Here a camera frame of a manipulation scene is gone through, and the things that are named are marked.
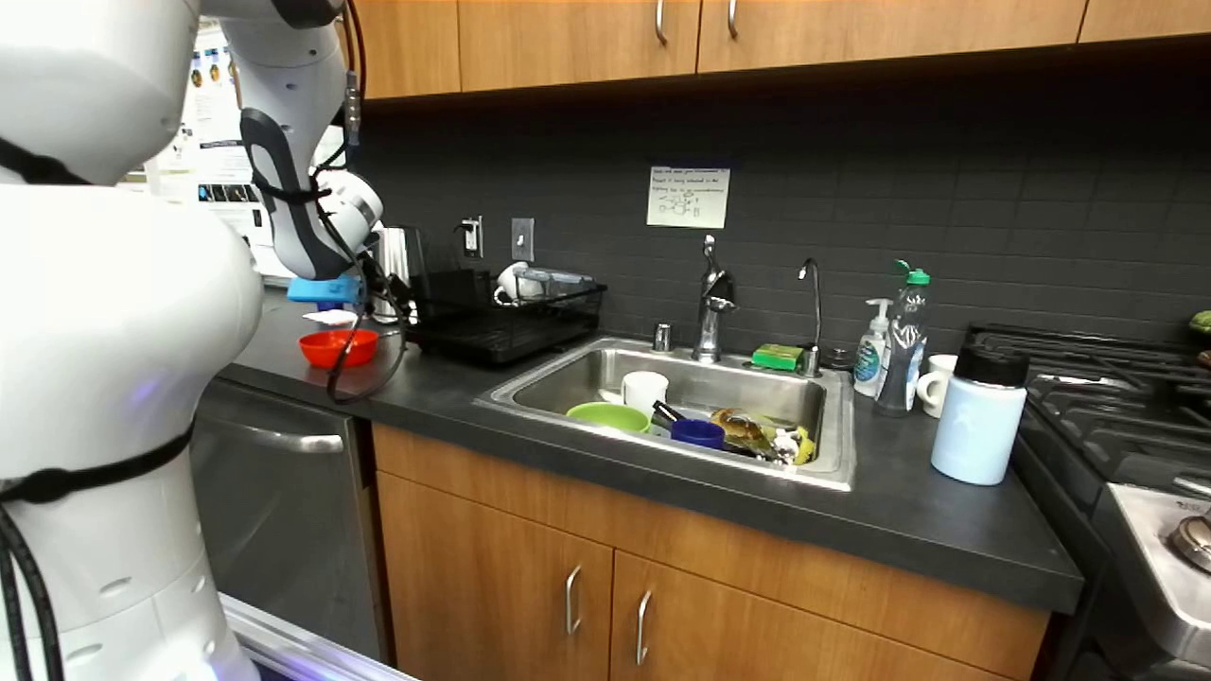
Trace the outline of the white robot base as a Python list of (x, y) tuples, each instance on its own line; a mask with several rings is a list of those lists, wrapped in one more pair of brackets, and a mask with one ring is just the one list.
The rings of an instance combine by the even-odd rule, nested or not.
[(199, 0), (4, 0), (4, 681), (257, 681), (189, 464), (259, 283), (205, 207), (124, 174), (179, 130)]

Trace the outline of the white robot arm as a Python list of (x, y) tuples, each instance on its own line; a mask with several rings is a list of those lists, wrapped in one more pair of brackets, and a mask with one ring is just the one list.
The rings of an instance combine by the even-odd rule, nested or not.
[(344, 0), (199, 0), (237, 68), (237, 142), (268, 211), (273, 249), (303, 282), (344, 278), (383, 217), (375, 188), (315, 166), (349, 104)]

